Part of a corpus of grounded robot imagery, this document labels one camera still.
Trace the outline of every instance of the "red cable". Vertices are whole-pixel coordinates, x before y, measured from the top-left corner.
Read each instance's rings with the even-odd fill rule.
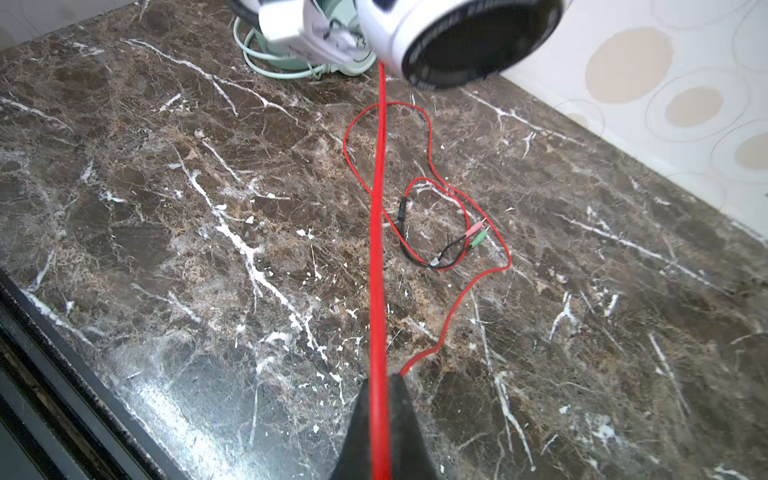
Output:
[[[382,198],[384,194],[384,153],[386,152],[386,76],[379,63],[379,137],[376,141],[376,167],[373,174],[370,217],[370,439],[374,480],[390,480],[389,397],[386,374],[386,313],[384,310],[384,246],[382,245]]]
[[[386,217],[387,222],[389,222],[389,225],[392,227],[392,230],[397,235],[399,241],[405,246],[406,249],[417,259],[422,261],[423,263],[428,263],[422,260],[416,252],[414,252],[411,247],[406,242],[406,239],[400,235],[400,232],[395,228],[395,224],[392,222],[392,219],[389,217],[389,215],[384,211],[383,208],[383,194],[384,194],[384,155],[386,152],[386,107],[388,105],[403,105],[409,108],[414,108],[418,111],[420,111],[425,119],[427,120],[427,124],[429,125],[429,146],[427,148],[427,161],[429,162],[429,168],[432,170],[432,174],[435,175],[435,178],[438,179],[440,184],[437,184],[435,181],[426,178],[426,177],[417,177],[415,178],[411,184],[406,188],[406,192],[404,194],[404,197],[407,197],[411,191],[411,189],[414,187],[416,182],[423,180],[426,182],[429,182],[432,184],[435,188],[443,192],[444,194],[451,197],[462,209],[462,212],[464,213],[465,223],[467,230],[470,228],[470,219],[469,219],[469,213],[464,206],[464,203],[459,200],[453,193],[456,193],[462,197],[464,197],[472,206],[479,211],[483,218],[485,218],[488,221],[488,224],[493,229],[493,233],[498,238],[499,242],[501,242],[502,246],[504,247],[504,252],[507,256],[507,264],[504,266],[499,266],[496,268],[491,268],[489,270],[486,270],[479,275],[477,275],[475,278],[472,279],[471,282],[462,290],[462,292],[458,295],[458,298],[453,303],[453,306],[451,307],[450,312],[448,313],[447,317],[445,318],[445,322],[442,326],[442,332],[440,334],[440,338],[438,342],[433,346],[432,348],[426,349],[423,352],[420,352],[419,354],[415,355],[412,359],[410,359],[405,366],[402,367],[400,370],[400,375],[404,376],[408,371],[413,367],[416,362],[418,362],[420,359],[423,359],[427,355],[432,355],[433,353],[436,353],[438,350],[440,350],[440,347],[445,342],[445,336],[448,333],[448,328],[451,323],[451,318],[453,317],[453,314],[455,313],[456,309],[458,308],[458,305],[464,298],[464,295],[469,291],[470,288],[472,288],[475,283],[480,280],[482,277],[486,275],[490,275],[494,272],[501,272],[503,270],[507,270],[512,265],[512,258],[509,254],[509,249],[507,248],[507,244],[502,238],[501,234],[496,229],[496,226],[494,225],[493,221],[488,218],[488,215],[483,211],[480,206],[478,206],[474,200],[470,197],[468,197],[465,193],[461,192],[459,189],[451,186],[446,182],[443,178],[438,175],[437,171],[435,170],[435,165],[432,164],[432,121],[429,118],[429,114],[427,114],[424,109],[417,107],[412,104],[407,104],[402,101],[390,101],[388,102],[386,100],[386,76],[384,72],[384,65],[380,62],[379,63],[379,103],[374,104],[360,112],[360,114],[355,117],[354,120],[352,120],[352,123],[349,124],[349,127],[346,129],[346,133],[344,134],[344,142],[343,142],[343,150],[344,150],[344,157],[346,158],[346,163],[349,165],[349,167],[352,169],[352,172],[355,174],[355,177],[357,177],[357,180],[360,182],[363,188],[366,189],[369,195],[371,195],[371,215],[370,215],[370,267],[369,267],[369,282],[370,282],[370,326],[371,326],[371,337],[370,337],[370,349],[371,349],[371,366],[370,366],[370,441],[371,441],[371,464],[372,464],[372,473],[374,480],[390,480],[392,477],[392,465],[391,465],[391,454],[390,454],[390,445],[389,445],[389,397],[387,393],[387,385],[388,385],[388,379],[387,379],[387,373],[386,373],[386,314],[385,314],[385,293],[384,293],[384,269],[383,269],[383,245],[382,245],[382,225],[381,225],[381,214],[384,214],[384,217]],[[362,117],[366,112],[371,111],[373,108],[379,109],[379,129],[378,129],[378,138],[376,141],[376,165],[374,168],[374,175],[373,175],[373,190],[371,191],[370,188],[368,188],[368,185],[366,185],[366,182],[362,180],[360,175],[357,172],[357,169],[355,169],[355,166],[352,164],[351,159],[349,158],[349,153],[346,149],[347,139],[349,137],[349,132],[352,130],[352,127],[357,123],[357,121]],[[464,259],[464,256],[466,255],[466,247],[469,245],[470,238],[467,237],[464,243],[465,251],[462,252],[461,257],[456,262],[455,265],[458,265],[461,263],[461,261]],[[439,270],[450,270],[453,268],[453,266],[446,267],[444,269]]]

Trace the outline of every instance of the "white marble vein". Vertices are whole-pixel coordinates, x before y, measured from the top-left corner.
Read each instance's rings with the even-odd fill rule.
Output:
[[[515,427],[515,430],[517,430],[518,432],[520,441],[523,443],[523,449],[525,449],[525,453],[528,455],[528,460],[531,462],[531,472],[535,472],[536,465],[534,465],[534,462],[533,462],[531,449],[528,447],[528,440],[525,439],[525,432],[523,432],[523,428],[520,426],[520,423],[515,418],[515,416],[512,415],[512,412],[509,411],[509,395],[507,394],[507,386],[502,382],[502,379],[507,375],[508,375],[508,372],[501,371],[494,378],[494,383],[496,384],[496,391],[498,393],[498,400],[502,404],[502,412],[504,413],[504,417],[512,424],[512,426]]]
[[[219,95],[224,97],[224,99],[229,104],[230,108],[232,108],[232,112],[234,113],[235,117],[239,116],[238,113],[237,113],[237,109],[235,108],[235,104],[234,104],[234,102],[232,102],[232,99],[230,98],[230,96],[227,95],[227,93],[221,88],[219,83],[226,84],[226,85],[229,85],[231,87],[235,87],[238,90],[250,93],[254,97],[256,97],[259,100],[261,100],[261,104],[264,107],[274,107],[274,108],[282,111],[284,114],[288,115],[289,117],[291,117],[293,120],[296,121],[297,124],[299,122],[298,119],[296,119],[296,117],[294,117],[293,115],[288,113],[288,111],[282,105],[278,105],[278,104],[276,104],[274,102],[268,101],[266,98],[264,98],[263,95],[257,93],[252,88],[244,87],[243,85],[237,84],[237,83],[231,81],[228,78],[222,78],[222,77],[219,77],[217,75],[210,74],[210,73],[206,72],[205,70],[203,70],[202,68],[200,68],[197,65],[195,65],[194,63],[192,63],[191,61],[179,60],[178,58],[171,57],[170,55],[168,55],[167,53],[163,52],[159,48],[155,47],[154,45],[150,45],[150,44],[148,44],[145,41],[138,40],[136,38],[129,38],[128,40],[123,40],[123,41],[125,43],[129,44],[132,47],[136,47],[136,48],[149,48],[150,50],[152,50],[156,54],[160,55],[162,58],[170,60],[170,61],[172,61],[173,63],[175,63],[177,65],[184,65],[185,67],[189,67],[189,68],[195,70],[203,78],[205,78],[211,84],[213,84],[214,88],[216,88],[216,91],[219,93]]]
[[[560,324],[561,320],[563,319],[569,319],[571,321],[571,325],[578,325],[581,321],[576,317],[576,315],[571,312],[571,293],[566,292],[563,295],[563,310],[558,313],[558,315],[554,318],[554,322],[552,322],[552,330],[549,332],[549,341],[552,341],[552,338],[554,338],[554,333],[558,329],[558,325]]]
[[[649,250],[649,249],[647,249],[645,247],[642,247],[642,246],[638,245],[635,242],[632,242],[632,241],[629,241],[629,240],[625,240],[624,238],[621,238],[618,235],[614,235],[612,233],[609,233],[609,232],[607,232],[605,230],[600,230],[599,228],[590,227],[589,225],[585,225],[585,224],[583,224],[580,221],[568,218],[565,215],[560,215],[560,214],[554,214],[554,215],[556,217],[562,218],[563,220],[569,222],[572,225],[576,225],[577,227],[581,227],[584,230],[589,230],[589,231],[591,231],[593,233],[596,233],[597,235],[600,235],[601,237],[610,238],[611,240],[617,241],[618,243],[620,243],[621,245],[624,245],[625,247],[633,248],[633,249],[635,249],[635,250],[637,250],[637,251],[639,251],[639,252],[641,252],[641,253],[643,253],[645,255],[648,255],[651,258],[655,258],[657,260],[661,260],[661,261],[665,262],[668,266],[676,268],[680,272],[685,273],[690,278],[692,278],[694,280],[698,280],[699,282],[703,283],[704,285],[706,285],[708,287],[711,287],[711,288],[714,288],[718,292],[725,293],[726,295],[728,294],[728,292],[726,292],[722,288],[718,287],[717,285],[712,284],[709,280],[707,280],[703,276],[699,275],[698,273],[695,273],[694,271],[692,271],[689,268],[686,268],[685,266],[680,265],[676,260],[672,260],[672,259],[666,258],[664,255],[660,255],[659,253],[656,253],[656,252],[651,251],[651,250]]]
[[[45,274],[48,273],[48,269],[51,268],[51,264],[53,263],[54,259],[56,257],[56,252],[51,251],[48,254],[48,259],[45,261],[45,265],[40,269],[35,279],[32,281],[31,285],[27,287],[28,292],[36,292],[38,291],[38,288],[40,288],[40,284],[43,281],[43,278],[45,278]]]
[[[672,382],[674,391],[677,394],[677,408],[680,409],[680,414],[682,414],[683,418],[685,418],[685,413],[683,412],[683,409],[685,409],[688,415],[690,415],[690,407],[688,407],[688,404],[685,401],[685,398],[683,397],[683,391],[680,388],[680,384],[677,383],[677,379],[675,378],[674,372],[672,371],[672,368],[670,368],[670,364],[667,362],[667,357],[664,355],[664,352],[661,351],[659,344],[656,342],[656,338],[654,337],[654,334],[648,333],[648,338],[650,339],[650,342],[654,344],[656,355],[658,355],[659,360],[661,360],[661,364],[664,366],[664,371],[666,372],[669,380]]]
[[[3,103],[5,105],[11,105],[12,107],[16,107],[19,110],[24,111],[26,113],[37,115],[40,118],[44,118],[47,121],[53,121],[53,122],[61,125],[62,127],[66,128],[70,132],[74,133],[74,131],[72,130],[72,128],[69,125],[67,125],[66,123],[64,123],[63,121],[59,120],[56,117],[52,117],[51,115],[44,114],[43,112],[41,112],[37,108],[27,107],[26,105],[20,104],[17,101],[13,101],[13,100],[11,100],[9,98],[5,98],[5,97],[0,97],[0,103]]]
[[[210,152],[212,154],[214,154],[214,157],[216,157],[216,160],[219,161],[219,163],[221,164],[222,167],[224,167],[225,170],[230,172],[230,175],[232,175],[232,178],[234,178],[237,181],[238,184],[242,184],[243,183],[243,181],[240,179],[240,177],[235,173],[234,170],[232,170],[230,168],[229,165],[227,165],[227,162],[224,161],[224,159],[221,157],[221,155],[219,155],[219,152],[217,152],[215,148],[211,147],[210,144],[208,142],[206,142],[205,140],[203,140],[203,146],[205,146],[205,148],[207,148],[208,150],[210,150]]]
[[[90,346],[93,346],[94,344],[91,343],[91,341],[81,332],[80,330],[74,328],[71,323],[69,323],[66,319],[61,318],[56,312],[53,311],[53,309],[46,305],[45,302],[40,300],[34,293],[22,289],[22,293],[29,299],[30,302],[32,302],[35,307],[42,313],[44,316],[48,317],[56,326],[60,326],[61,328],[67,329],[70,332],[74,333],[76,337],[78,337],[83,342],[87,343]]]
[[[149,293],[148,291],[144,290],[140,286],[138,286],[136,283],[132,283],[131,287],[134,290],[138,290],[142,292],[144,295],[154,298],[155,300],[160,300],[162,302],[168,303],[170,305],[174,305],[178,307],[179,310],[184,312],[187,316],[189,316],[194,322],[196,323],[202,323],[203,319],[201,319],[190,307],[184,305],[179,299],[176,297],[176,295],[173,294],[173,292],[168,292],[166,296],[160,296],[155,295],[153,293]]]
[[[491,108],[494,112],[496,112],[496,117],[497,117],[499,123],[502,122],[502,117],[512,117],[515,120],[517,120],[517,121],[519,121],[519,122],[521,122],[523,124],[528,125],[528,128],[531,128],[533,131],[536,131],[536,132],[538,132],[540,134],[551,135],[553,137],[560,138],[561,140],[569,141],[569,142],[571,142],[573,144],[579,145],[580,147],[586,147],[586,145],[584,145],[583,143],[581,143],[580,141],[578,141],[578,140],[576,140],[574,138],[571,138],[571,137],[568,137],[566,135],[563,135],[563,134],[561,134],[561,133],[559,133],[557,131],[541,127],[539,125],[532,124],[530,121],[528,121],[528,120],[524,119],[523,117],[521,117],[520,115],[518,115],[518,112],[515,111],[515,110],[513,110],[513,111],[502,110],[501,108],[496,107],[495,105],[492,105],[492,104],[488,103],[487,101],[483,100],[478,95],[476,95],[474,92],[469,92],[469,91],[466,91],[466,90],[463,90],[463,91],[470,98],[473,98],[478,103],[483,104],[486,107]]]

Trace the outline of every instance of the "brown marble surface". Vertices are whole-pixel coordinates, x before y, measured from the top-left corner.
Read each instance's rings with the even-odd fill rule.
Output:
[[[341,139],[376,76],[257,77],[224,2],[146,6],[0,52],[0,265],[191,478],[326,478],[367,371],[369,198]],[[767,477],[766,248],[506,81],[389,94],[429,111],[438,170],[515,262],[406,379],[440,475]],[[351,137],[368,181],[375,126]],[[392,108],[388,210],[426,138]],[[417,191],[430,257],[463,219]],[[385,249],[394,371],[502,256],[431,273]]]

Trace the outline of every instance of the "wall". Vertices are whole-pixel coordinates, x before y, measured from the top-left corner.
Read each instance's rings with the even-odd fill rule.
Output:
[[[504,75],[768,247],[768,0],[575,0]]]
[[[129,3],[128,0],[0,0],[0,50]],[[146,8],[148,4],[149,0],[141,0],[141,6]]]

